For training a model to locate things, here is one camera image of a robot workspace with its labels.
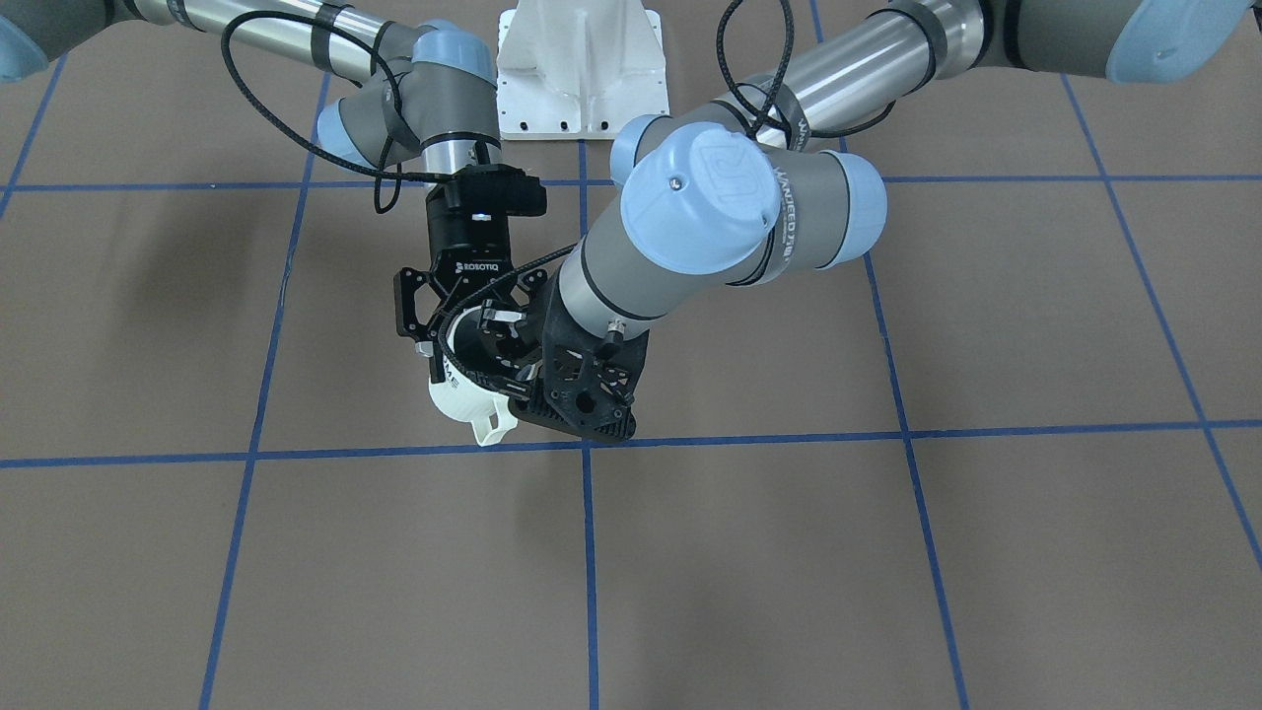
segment blue joint cap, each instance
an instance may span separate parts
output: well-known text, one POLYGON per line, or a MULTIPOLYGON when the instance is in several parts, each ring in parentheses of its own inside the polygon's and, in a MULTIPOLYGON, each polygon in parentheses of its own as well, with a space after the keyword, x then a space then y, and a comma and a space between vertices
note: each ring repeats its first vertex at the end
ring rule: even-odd
POLYGON ((644 134, 652 121, 664 117, 660 113, 636 116, 618 131, 618 136, 613 139, 613 145, 610 148, 610 177, 613 178, 615 184, 622 187, 627 183, 631 170, 635 169, 635 155, 640 151, 640 140, 644 139, 644 134))
POLYGON ((18 25, 0 15, 0 82, 21 81, 48 68, 48 57, 18 25))
POLYGON ((1254 0, 1145 0, 1109 53, 1116 83, 1169 83, 1205 66, 1254 0))
POLYGON ((319 140, 321 148, 338 158, 371 169, 372 164, 360 153, 360 149, 355 146, 355 141, 351 140, 351 134, 346 131, 346 124, 342 122, 342 111, 338 107, 341 103, 342 100, 339 98, 321 110, 319 119, 316 121, 317 140, 319 140))
POLYGON ((688 124, 631 170, 622 224, 649 260, 679 274, 718 274, 766 243, 780 217, 771 160, 718 124, 688 124))
POLYGON ((885 190, 885 180, 872 163, 853 153, 838 153, 824 150, 825 154, 837 158, 846 173, 846 188, 849 192, 849 214, 846 219, 846 236, 842 238, 842 247, 823 269, 832 269, 837 264, 858 259, 868 252, 876 240, 885 230, 885 222, 890 216, 890 197, 885 190))
POLYGON ((448 66, 495 84, 491 49, 482 38, 445 20, 432 20, 425 24, 435 29, 420 35, 413 45, 413 62, 448 66))

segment silver metal tube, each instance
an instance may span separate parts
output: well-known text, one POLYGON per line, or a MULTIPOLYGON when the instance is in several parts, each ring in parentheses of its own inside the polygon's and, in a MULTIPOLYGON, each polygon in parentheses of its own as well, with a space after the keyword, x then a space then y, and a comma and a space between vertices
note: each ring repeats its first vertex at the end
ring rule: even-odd
MULTIPOLYGON (((914 91, 931 62, 933 50, 920 25, 897 13, 878 13, 795 57, 784 84, 798 97, 813 129, 835 130, 856 125, 914 91)), ((740 110, 731 93, 719 101, 740 110)), ((784 148, 785 136, 764 127, 758 143, 784 148)))
MULTIPOLYGON (((324 3, 319 0, 184 0, 183 6, 187 23, 193 28, 211 34, 222 34, 223 28, 230 21, 246 13, 276 10, 314 18, 324 3)), ((140 10, 145 20, 154 24, 172 24, 179 20, 167 0, 139 0, 136 9, 140 10)), ((333 24, 371 47, 386 21, 353 8, 343 8, 333 24)), ((309 25, 275 19, 255 20, 241 25, 232 37, 266 52, 317 66, 317 59, 312 54, 312 28, 309 25)), ((358 82, 372 76, 372 58, 339 37, 333 37, 329 40, 328 59, 338 76, 358 82)))

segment gray floor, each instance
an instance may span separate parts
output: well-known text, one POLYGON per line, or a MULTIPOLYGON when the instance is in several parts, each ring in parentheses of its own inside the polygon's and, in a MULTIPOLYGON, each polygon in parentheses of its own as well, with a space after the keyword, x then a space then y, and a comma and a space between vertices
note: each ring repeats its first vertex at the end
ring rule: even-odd
MULTIPOLYGON (((676 110, 724 4, 656 6, 676 110)), ((800 49, 878 3, 814 5, 800 49)), ((242 66, 310 126, 319 74, 242 66)), ((631 446, 478 453, 394 334, 419 193, 111 30, 0 88, 0 707, 1262 707, 1259 67, 933 84, 848 144, 870 260, 681 308, 631 446)), ((616 195, 604 144, 507 158, 557 180, 519 257, 616 195)))

